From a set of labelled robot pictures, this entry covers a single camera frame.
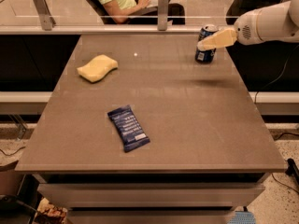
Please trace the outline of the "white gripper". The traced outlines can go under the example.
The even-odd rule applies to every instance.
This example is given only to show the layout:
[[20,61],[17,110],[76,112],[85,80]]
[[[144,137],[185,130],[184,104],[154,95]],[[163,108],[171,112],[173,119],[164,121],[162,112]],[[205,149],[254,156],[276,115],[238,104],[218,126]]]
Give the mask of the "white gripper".
[[219,30],[213,35],[209,35],[197,43],[197,48],[201,51],[219,49],[232,46],[237,40],[243,45],[253,45],[262,43],[258,35],[257,24],[260,15],[259,9],[249,11],[237,18],[234,28]]

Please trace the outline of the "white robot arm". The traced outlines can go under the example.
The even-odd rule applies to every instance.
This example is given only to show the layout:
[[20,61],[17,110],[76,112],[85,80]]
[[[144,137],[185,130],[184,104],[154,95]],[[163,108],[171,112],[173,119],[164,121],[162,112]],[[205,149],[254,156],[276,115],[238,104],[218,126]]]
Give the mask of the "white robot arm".
[[299,42],[299,0],[262,7],[241,15],[234,23],[197,43],[201,51],[268,41]]

